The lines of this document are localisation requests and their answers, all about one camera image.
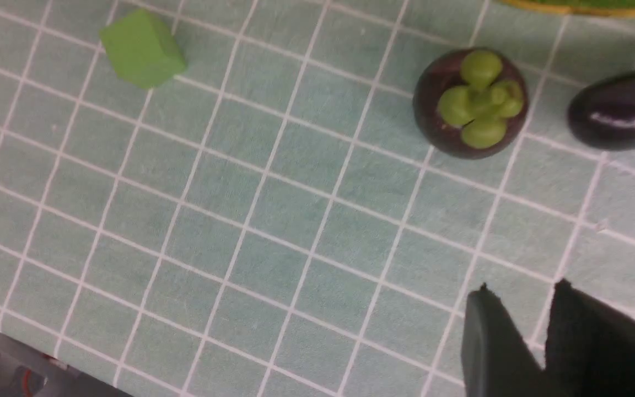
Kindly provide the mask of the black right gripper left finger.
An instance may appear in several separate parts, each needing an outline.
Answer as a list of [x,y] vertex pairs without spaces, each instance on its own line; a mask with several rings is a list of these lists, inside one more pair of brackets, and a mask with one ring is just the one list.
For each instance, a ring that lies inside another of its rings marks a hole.
[[466,300],[461,366],[467,396],[565,396],[486,284]]

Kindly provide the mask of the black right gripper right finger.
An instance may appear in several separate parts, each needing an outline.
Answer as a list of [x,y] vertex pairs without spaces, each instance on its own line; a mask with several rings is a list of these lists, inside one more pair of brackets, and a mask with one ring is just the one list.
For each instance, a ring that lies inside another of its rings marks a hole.
[[635,396],[635,320],[562,279],[550,307],[545,372],[570,396]]

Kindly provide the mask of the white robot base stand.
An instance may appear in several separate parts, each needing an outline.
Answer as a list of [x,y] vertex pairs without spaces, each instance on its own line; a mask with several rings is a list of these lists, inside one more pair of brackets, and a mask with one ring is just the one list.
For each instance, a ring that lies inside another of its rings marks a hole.
[[0,332],[0,396],[127,396]]

